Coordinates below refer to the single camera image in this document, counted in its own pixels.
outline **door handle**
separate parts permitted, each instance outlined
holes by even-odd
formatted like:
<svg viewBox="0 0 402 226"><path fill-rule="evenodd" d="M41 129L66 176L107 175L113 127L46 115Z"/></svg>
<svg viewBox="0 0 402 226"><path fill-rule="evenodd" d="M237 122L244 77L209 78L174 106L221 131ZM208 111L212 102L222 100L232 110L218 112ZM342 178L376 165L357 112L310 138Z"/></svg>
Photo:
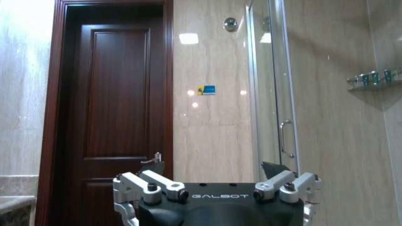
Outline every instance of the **door handle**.
<svg viewBox="0 0 402 226"><path fill-rule="evenodd" d="M293 124L293 122L290 120L286 120L280 125L280 146L281 146L280 148L281 148L281 152L284 154L286 154L290 158L294 158L296 155L293 153L288 153L286 149L285 149L285 132L284 132L284 130L285 130L285 127L288 124Z"/></svg>
<svg viewBox="0 0 402 226"><path fill-rule="evenodd" d="M160 152L156 153L154 159L150 159L148 161L141 161L141 164L149 164L152 162L156 163L156 164L162 162L162 154Z"/></svg>

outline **logo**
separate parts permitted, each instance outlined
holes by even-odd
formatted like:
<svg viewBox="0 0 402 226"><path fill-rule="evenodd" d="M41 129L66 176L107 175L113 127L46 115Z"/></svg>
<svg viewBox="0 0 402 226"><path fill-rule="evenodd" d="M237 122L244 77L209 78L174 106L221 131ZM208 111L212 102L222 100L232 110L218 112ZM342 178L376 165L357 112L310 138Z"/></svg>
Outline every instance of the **logo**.
<svg viewBox="0 0 402 226"><path fill-rule="evenodd" d="M248 194L194 194L192 197L193 199L241 199L248 198Z"/></svg>

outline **shower door handle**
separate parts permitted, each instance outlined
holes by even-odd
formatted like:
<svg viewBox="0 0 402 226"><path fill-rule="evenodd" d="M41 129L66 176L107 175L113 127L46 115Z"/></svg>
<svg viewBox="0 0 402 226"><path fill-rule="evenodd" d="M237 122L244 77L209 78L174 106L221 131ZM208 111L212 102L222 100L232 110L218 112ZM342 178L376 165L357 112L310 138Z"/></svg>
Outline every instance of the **shower door handle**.
<svg viewBox="0 0 402 226"><path fill-rule="evenodd" d="M285 149L285 127L288 124L293 124L293 122L290 120L286 120L280 125L280 148L284 154L286 154L290 158L294 158L296 155L293 153L288 153Z"/></svg>

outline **door panel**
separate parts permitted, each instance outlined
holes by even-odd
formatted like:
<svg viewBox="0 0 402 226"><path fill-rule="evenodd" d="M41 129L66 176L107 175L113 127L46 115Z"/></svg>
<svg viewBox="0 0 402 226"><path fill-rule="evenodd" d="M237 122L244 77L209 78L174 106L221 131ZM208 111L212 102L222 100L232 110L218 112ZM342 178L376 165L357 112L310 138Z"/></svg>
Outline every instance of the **door panel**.
<svg viewBox="0 0 402 226"><path fill-rule="evenodd" d="M149 126L149 30L85 25L82 36L93 46L85 157L141 156Z"/></svg>
<svg viewBox="0 0 402 226"><path fill-rule="evenodd" d="M162 26L162 18L79 26L67 116L63 225L122 225L114 211L113 178L139 171L141 161L164 153Z"/></svg>

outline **sticker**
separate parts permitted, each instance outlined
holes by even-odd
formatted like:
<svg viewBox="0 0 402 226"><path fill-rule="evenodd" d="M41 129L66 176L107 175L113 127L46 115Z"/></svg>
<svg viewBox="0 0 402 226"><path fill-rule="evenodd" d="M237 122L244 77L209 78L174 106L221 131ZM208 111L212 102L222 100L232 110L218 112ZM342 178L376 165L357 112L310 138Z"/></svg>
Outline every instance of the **sticker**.
<svg viewBox="0 0 402 226"><path fill-rule="evenodd" d="M197 95L216 95L216 86L198 86Z"/></svg>

